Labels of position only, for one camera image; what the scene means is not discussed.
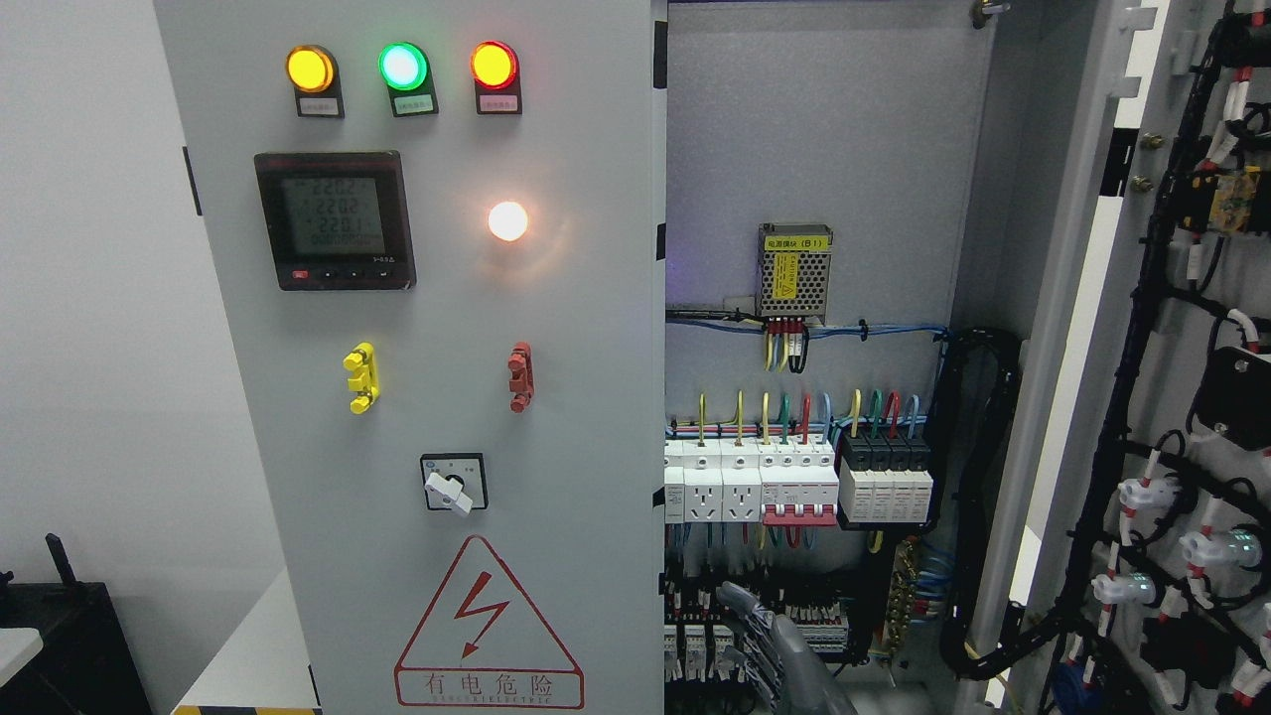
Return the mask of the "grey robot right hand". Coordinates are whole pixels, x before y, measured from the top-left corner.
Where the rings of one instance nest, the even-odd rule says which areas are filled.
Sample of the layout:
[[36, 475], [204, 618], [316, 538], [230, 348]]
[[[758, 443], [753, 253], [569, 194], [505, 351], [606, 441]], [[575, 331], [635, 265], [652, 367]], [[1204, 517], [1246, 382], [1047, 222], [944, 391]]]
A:
[[724, 655], [745, 671], [773, 714], [858, 712], [789, 616], [769, 611], [731, 580], [716, 591], [716, 599], [731, 608], [728, 626], [744, 638], [744, 648], [727, 646]]

